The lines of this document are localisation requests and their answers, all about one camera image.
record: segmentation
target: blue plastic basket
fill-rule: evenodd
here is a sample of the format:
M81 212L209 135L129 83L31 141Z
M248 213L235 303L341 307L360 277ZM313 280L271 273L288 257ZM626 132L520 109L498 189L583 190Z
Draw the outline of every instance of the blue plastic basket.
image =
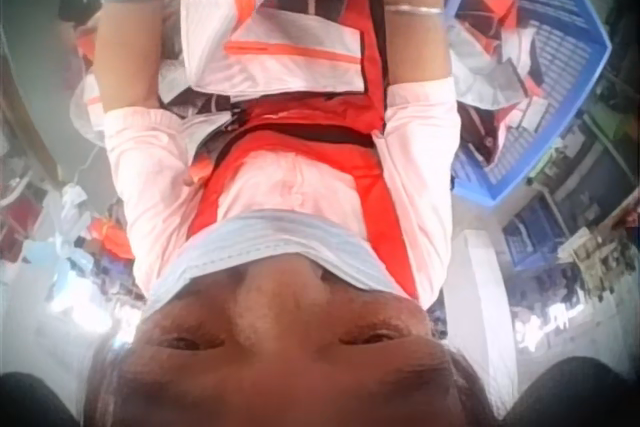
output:
M538 28L536 44L549 108L536 134L509 129L497 161L484 167L468 147L453 165L454 192L493 207L522 182L567 127L611 52L611 43L588 0L518 0L522 16ZM447 12L460 0L449 0Z
M549 203L532 200L503 229L516 270L555 265L558 248L567 241Z

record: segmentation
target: hair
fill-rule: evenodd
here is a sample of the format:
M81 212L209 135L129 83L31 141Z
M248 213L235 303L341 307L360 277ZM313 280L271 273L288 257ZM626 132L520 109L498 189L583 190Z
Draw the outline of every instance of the hair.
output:
M500 420L482 384L482 380L461 354L449 351L451 367L460 405L467 425L497 427ZM118 386L120 366L126 358L126 348L114 348L110 334L93 355L84 403L83 426L116 427L113 416L126 389Z

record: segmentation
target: garment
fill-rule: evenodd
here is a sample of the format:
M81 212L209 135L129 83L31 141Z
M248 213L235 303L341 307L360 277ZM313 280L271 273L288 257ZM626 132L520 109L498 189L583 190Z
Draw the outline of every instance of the garment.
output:
M385 132L375 133L374 141L411 263L433 286L432 298L420 299L426 305L444 282L451 249L450 172L460 128L453 80L393 86L387 106ZM170 112L135 107L105 117L114 183L136 257L134 274L147 294L185 245L201 196L187 181L180 125ZM357 194L345 175L303 156L264 152L247 159L243 168L264 169L269 176L263 182L251 181L258 177L250 175L229 179L219 221L240 210L293 208L329 217L351 231L358 228ZM164 182L158 182L160 176Z

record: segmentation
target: wall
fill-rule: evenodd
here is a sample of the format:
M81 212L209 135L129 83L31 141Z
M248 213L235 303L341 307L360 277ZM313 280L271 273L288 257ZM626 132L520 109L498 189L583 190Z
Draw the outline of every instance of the wall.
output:
M499 413L518 392L515 342L502 274L489 235L467 230L453 241L444 285L450 346L464 354Z
M2 33L13 75L33 123L63 179L73 180L94 145L71 124L72 92L65 87L67 54L58 38L58 0L0 0ZM115 198L104 150L80 183L92 206L103 210Z

